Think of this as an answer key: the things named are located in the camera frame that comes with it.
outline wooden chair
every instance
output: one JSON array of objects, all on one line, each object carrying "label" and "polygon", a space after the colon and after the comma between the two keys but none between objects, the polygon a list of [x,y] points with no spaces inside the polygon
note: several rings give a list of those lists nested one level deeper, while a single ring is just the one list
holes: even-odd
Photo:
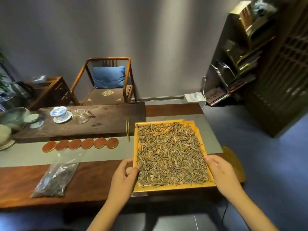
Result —
[{"label": "wooden chair", "polygon": [[[123,88],[95,88],[93,77],[91,76],[90,69],[88,66],[89,63],[95,64],[95,66],[118,66],[118,62],[128,61],[127,65],[125,65],[125,80]],[[83,99],[81,103],[79,103],[77,97],[74,94],[74,89],[86,70],[90,81],[92,83],[92,90],[89,94]],[[74,105],[111,105],[111,104],[124,104],[130,103],[131,98],[135,96],[136,99],[136,89],[133,78],[133,72],[131,67],[131,59],[130,58],[90,58],[86,61],[81,71],[79,72],[72,88],[71,94],[73,96]]]}]

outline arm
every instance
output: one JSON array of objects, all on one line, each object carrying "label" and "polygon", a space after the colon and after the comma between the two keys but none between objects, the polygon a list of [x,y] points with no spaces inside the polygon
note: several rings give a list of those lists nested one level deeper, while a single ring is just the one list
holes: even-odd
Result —
[{"label": "arm", "polygon": [[120,163],[112,177],[108,198],[87,231],[108,231],[112,227],[113,222],[131,196],[139,173],[139,166],[126,168],[126,164],[132,161],[133,158],[124,159]]},{"label": "arm", "polygon": [[205,161],[210,167],[218,190],[237,209],[252,231],[278,230],[245,193],[229,162],[217,155],[208,155]]}]

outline gray wall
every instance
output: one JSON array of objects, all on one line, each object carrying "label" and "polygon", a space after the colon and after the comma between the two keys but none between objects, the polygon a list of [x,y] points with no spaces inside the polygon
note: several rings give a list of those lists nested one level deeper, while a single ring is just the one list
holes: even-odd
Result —
[{"label": "gray wall", "polygon": [[86,59],[121,56],[140,97],[183,95],[201,88],[239,1],[0,0],[0,46],[21,79],[62,76],[70,87]]}]

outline baseboard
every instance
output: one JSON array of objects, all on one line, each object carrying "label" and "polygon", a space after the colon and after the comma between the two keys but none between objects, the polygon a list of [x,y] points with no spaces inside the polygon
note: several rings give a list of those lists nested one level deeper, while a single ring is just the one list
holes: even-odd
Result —
[{"label": "baseboard", "polygon": [[140,98],[138,101],[153,101],[153,100],[182,100],[184,99],[183,95],[178,96],[160,96],[160,97],[145,97]]}]

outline wooden cabinet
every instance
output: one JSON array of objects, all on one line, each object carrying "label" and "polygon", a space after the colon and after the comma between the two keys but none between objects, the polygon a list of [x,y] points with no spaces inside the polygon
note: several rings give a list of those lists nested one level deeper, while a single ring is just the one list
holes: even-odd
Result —
[{"label": "wooden cabinet", "polygon": [[72,96],[64,79],[62,77],[48,78],[46,82],[52,84],[48,87],[31,84],[34,88],[35,98],[30,100],[30,105],[26,108],[37,111],[40,108],[69,105]]}]

